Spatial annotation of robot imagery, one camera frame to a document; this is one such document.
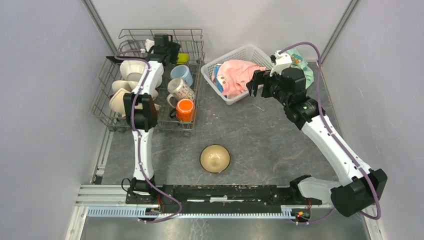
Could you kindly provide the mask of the pink patterned cloth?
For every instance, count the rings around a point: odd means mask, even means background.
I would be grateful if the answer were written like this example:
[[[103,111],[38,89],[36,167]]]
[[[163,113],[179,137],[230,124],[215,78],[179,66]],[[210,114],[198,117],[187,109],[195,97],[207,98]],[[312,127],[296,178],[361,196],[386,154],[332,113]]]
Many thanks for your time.
[[[248,91],[247,83],[251,81],[254,71],[264,71],[267,68],[250,61],[231,59],[222,63],[218,74],[226,78],[227,84],[222,95],[232,99]]]

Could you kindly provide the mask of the orange mug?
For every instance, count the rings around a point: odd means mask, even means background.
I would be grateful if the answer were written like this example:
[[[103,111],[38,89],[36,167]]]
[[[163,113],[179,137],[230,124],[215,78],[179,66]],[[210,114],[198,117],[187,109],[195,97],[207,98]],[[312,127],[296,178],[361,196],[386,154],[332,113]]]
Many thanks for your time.
[[[177,102],[176,107],[169,113],[171,119],[180,122],[193,122],[195,119],[196,107],[193,100],[184,98]]]

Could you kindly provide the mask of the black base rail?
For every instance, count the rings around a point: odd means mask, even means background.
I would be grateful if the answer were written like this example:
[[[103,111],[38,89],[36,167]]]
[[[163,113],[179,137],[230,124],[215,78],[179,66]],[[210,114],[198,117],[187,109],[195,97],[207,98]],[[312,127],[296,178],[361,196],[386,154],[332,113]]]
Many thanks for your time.
[[[140,194],[129,190],[125,202],[130,205],[152,204],[173,214],[271,214],[281,206],[321,205],[322,201],[305,198],[293,187],[279,185],[162,185],[162,193],[151,190]]]

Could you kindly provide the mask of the cream plate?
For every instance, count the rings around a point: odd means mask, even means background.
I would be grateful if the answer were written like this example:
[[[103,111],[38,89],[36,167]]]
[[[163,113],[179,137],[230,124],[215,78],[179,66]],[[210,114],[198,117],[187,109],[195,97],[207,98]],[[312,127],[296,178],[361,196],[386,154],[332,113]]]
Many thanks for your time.
[[[162,83],[164,67],[158,61],[149,61],[147,64],[140,60],[125,60],[120,65],[120,73],[127,82],[128,91],[134,90],[139,83],[146,86],[153,82],[155,88],[158,88]]]

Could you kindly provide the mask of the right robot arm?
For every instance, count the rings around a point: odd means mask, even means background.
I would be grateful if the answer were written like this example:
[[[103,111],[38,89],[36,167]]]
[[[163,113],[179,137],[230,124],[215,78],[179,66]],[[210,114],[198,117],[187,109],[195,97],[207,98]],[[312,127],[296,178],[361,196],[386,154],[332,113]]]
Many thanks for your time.
[[[256,70],[247,83],[252,97],[262,85],[261,96],[283,105],[286,117],[318,147],[333,168],[337,181],[303,175],[291,181],[289,199],[302,204],[309,198],[331,203],[343,216],[350,217],[371,205],[381,217],[380,198],[388,180],[382,169],[373,170],[354,153],[331,124],[321,104],[307,95],[304,72],[286,68],[280,74]]]

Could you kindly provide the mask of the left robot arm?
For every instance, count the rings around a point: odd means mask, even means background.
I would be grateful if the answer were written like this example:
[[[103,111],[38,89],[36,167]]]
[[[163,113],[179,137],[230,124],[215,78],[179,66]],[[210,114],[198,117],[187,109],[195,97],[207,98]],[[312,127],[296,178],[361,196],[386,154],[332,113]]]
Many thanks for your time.
[[[146,56],[139,59],[143,72],[136,87],[123,96],[125,117],[134,138],[134,173],[127,193],[145,204],[153,203],[159,196],[154,181],[152,164],[152,137],[158,124],[158,111],[153,92],[164,73],[164,67],[177,61],[180,45],[166,33],[153,37],[153,46],[148,47]]]

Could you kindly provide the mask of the light blue cup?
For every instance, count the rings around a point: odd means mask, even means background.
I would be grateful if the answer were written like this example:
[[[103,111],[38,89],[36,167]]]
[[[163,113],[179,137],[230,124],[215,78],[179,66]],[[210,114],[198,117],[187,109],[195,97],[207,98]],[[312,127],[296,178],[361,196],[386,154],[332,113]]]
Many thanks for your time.
[[[190,68],[187,65],[177,65],[170,71],[170,77],[172,79],[181,78],[183,81],[191,87],[194,83]]]

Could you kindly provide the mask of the yellow-green bowl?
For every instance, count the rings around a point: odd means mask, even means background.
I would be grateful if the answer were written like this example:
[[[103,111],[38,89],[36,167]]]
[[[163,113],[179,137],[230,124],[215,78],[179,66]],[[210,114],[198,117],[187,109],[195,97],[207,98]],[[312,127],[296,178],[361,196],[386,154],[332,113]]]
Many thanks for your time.
[[[189,62],[190,55],[188,53],[179,53],[177,55],[177,65],[185,65]]]

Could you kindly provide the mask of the beige bowl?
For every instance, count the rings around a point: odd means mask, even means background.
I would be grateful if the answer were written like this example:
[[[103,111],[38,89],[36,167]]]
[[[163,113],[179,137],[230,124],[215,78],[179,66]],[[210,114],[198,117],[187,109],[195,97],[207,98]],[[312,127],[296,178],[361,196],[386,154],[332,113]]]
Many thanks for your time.
[[[199,156],[199,162],[205,171],[212,174],[219,174],[229,167],[231,155],[224,146],[211,144],[202,150]]]

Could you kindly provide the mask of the wooden woven coaster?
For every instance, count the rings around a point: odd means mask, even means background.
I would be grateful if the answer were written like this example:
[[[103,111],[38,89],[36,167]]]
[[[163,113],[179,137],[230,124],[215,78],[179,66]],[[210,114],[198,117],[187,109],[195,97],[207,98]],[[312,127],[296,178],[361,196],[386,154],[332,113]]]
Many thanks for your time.
[[[115,113],[121,115],[122,117],[126,117],[125,105],[124,105],[124,95],[131,94],[132,92],[120,88],[110,99],[109,107]]]

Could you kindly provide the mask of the white deep plate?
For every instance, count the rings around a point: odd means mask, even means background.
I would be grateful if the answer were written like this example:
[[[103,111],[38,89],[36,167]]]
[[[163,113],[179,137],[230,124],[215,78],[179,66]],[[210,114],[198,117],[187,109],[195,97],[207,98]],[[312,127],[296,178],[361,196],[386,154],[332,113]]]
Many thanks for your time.
[[[111,89],[114,95],[110,95],[110,100],[113,100],[115,95],[118,93],[120,89],[124,89],[128,92],[131,92],[138,85],[137,81],[126,81],[126,80],[116,80],[112,83]]]

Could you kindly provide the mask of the red rimmed plate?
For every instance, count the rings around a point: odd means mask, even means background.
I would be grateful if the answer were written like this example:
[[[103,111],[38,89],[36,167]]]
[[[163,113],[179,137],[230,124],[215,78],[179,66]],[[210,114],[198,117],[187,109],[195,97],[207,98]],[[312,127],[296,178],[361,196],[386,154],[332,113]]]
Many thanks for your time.
[[[154,111],[153,111],[153,114],[152,114],[152,120],[153,120],[154,126],[156,127],[158,125],[159,110],[162,108],[162,105],[153,101],[153,106],[154,106]]]

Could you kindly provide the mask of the white floral mug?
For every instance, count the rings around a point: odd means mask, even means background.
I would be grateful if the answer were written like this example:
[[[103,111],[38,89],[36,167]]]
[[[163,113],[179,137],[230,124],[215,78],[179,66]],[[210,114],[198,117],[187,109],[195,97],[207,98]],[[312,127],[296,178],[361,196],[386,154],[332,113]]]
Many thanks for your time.
[[[167,85],[167,91],[169,92],[169,95],[167,96],[166,101],[172,108],[175,108],[176,106],[171,103],[171,98],[174,98],[177,101],[182,99],[190,99],[194,101],[196,97],[195,92],[182,78],[174,78],[170,80]]]

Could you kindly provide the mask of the blue cloth in basket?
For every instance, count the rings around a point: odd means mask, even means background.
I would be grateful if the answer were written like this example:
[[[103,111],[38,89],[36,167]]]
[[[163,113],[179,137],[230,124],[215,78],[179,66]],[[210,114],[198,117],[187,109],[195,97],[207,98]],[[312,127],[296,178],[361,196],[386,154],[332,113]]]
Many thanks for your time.
[[[217,89],[221,93],[223,93],[224,90],[225,90],[225,86],[227,84],[227,80],[226,80],[226,77],[224,75],[219,74],[219,70],[220,70],[221,66],[222,66],[222,64],[217,64],[213,68],[213,72],[212,72],[213,74],[212,74],[212,76],[213,76],[213,79],[214,79],[214,82],[215,82],[215,85],[216,85]]]

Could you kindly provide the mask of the green patterned cloth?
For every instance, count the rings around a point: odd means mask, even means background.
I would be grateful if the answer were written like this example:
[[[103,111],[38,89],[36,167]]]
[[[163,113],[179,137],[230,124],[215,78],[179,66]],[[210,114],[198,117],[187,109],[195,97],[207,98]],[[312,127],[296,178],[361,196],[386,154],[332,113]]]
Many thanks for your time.
[[[308,62],[300,55],[296,48],[291,48],[286,51],[291,58],[291,68],[297,68],[303,71],[305,76],[305,88],[307,89],[314,82],[314,73],[308,66]]]

